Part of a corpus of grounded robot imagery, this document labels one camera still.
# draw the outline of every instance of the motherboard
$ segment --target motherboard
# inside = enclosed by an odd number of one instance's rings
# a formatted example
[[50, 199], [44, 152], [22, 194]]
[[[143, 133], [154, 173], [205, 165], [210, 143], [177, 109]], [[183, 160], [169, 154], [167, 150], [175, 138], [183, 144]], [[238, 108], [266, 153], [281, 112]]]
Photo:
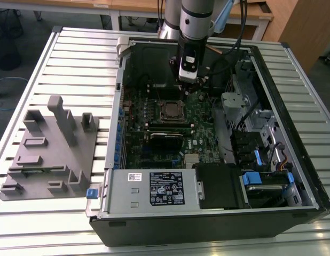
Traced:
[[198, 162], [220, 162], [213, 102], [207, 94], [197, 91], [185, 102], [163, 95], [149, 85], [147, 90], [127, 90], [127, 168], [190, 169]]

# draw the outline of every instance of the wooden cabinet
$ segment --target wooden cabinet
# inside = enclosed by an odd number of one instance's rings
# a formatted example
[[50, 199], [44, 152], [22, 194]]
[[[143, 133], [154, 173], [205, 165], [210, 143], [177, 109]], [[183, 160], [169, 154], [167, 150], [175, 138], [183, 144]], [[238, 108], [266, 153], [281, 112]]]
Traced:
[[330, 43], [330, 0], [266, 0], [274, 19], [264, 41], [286, 42], [306, 73]]

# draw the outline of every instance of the power supply label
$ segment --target power supply label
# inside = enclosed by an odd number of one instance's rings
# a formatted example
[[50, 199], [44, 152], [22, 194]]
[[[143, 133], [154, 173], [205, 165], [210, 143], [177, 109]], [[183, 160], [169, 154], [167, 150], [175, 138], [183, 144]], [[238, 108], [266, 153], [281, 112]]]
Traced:
[[153, 206], [185, 204], [182, 173], [151, 172], [150, 203]]

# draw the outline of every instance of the floor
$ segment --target floor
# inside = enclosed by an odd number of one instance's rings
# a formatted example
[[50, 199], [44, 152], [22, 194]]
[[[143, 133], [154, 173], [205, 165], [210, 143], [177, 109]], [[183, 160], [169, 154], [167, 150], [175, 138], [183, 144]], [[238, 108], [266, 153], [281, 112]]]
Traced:
[[[24, 35], [15, 40], [17, 48], [22, 56], [22, 64], [13, 71], [0, 70], [0, 77], [23, 77], [28, 79], [38, 62], [46, 41], [50, 36], [53, 26], [67, 26], [77, 28], [102, 29], [101, 17], [90, 14], [65, 14], [43, 12], [43, 20], [37, 22], [32, 11], [21, 11], [20, 21], [24, 29]], [[129, 26], [125, 17], [122, 17], [122, 29], [156, 32], [156, 24], [147, 23], [145, 18], [134, 20], [135, 26]], [[104, 27], [111, 29], [109, 17], [103, 17]], [[330, 111], [330, 67], [317, 61], [309, 74], [312, 84]], [[26, 83], [22, 80], [0, 81], [0, 108], [14, 108]], [[0, 138], [13, 114], [13, 110], [0, 110]]]

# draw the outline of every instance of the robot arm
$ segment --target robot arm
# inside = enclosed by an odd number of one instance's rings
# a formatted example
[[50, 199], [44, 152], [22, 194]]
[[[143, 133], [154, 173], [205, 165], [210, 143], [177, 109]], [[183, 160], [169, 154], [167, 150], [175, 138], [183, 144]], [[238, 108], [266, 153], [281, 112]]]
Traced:
[[[214, 32], [214, 23], [211, 21], [214, 2], [215, 0], [166, 0], [165, 21], [160, 38], [178, 40], [177, 54], [169, 62], [179, 83], [182, 99], [204, 83], [204, 78], [197, 77], [197, 74], [203, 62], [207, 39]], [[227, 0], [218, 16], [220, 28], [224, 28], [234, 2], [235, 0]]]

